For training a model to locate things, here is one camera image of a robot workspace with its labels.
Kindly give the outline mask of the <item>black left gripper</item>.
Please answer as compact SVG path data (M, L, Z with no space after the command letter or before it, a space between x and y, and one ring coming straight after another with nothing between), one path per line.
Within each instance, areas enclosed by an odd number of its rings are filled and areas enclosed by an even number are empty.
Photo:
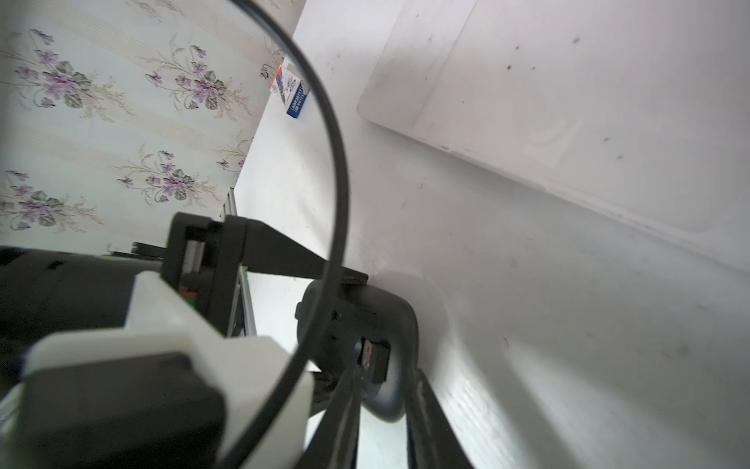
M252 333L247 272L322 279L327 261L264 222L177 213L161 278L222 336Z

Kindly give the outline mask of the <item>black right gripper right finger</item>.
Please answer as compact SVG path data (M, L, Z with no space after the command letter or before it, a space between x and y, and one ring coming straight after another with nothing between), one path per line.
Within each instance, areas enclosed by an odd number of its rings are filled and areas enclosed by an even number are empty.
M473 468L427 376L418 367L407 373L405 415L409 469Z

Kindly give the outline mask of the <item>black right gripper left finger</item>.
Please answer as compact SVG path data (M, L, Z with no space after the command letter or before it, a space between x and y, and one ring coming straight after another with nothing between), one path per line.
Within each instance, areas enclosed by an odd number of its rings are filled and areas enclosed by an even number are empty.
M363 374L359 367L345 371L338 381L322 420L296 468L355 468Z

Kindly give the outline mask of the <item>small usb mouse receiver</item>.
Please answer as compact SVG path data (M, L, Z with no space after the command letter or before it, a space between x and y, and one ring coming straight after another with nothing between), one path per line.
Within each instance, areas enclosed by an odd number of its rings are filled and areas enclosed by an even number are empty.
M359 365L369 382L382 384L386 381L389 361L390 347L387 343L363 338Z

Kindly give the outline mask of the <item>black wireless mouse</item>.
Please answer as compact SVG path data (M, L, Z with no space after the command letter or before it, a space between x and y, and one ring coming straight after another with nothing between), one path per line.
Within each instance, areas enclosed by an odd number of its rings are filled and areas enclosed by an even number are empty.
M382 384L369 382L359 365L363 338L390 347L387 377ZM405 413L407 371L418 365L418 356L418 322L407 301L373 285L343 285L310 361L332 378L359 367L363 372L364 407L381 420L396 422Z

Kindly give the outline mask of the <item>silver laptop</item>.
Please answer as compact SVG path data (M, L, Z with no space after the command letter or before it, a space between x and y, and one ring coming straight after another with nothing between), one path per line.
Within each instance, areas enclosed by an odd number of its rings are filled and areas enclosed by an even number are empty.
M357 111L749 268L745 1L408 1Z

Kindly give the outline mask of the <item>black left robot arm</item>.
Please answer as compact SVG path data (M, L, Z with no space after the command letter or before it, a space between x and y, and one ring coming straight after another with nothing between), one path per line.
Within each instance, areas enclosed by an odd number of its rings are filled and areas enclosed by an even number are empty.
M234 338L242 270L308 279L298 328L314 319L325 263L255 220L178 214L161 258L132 260L5 247L1 334L33 369L180 353L195 361L272 358L269 338Z

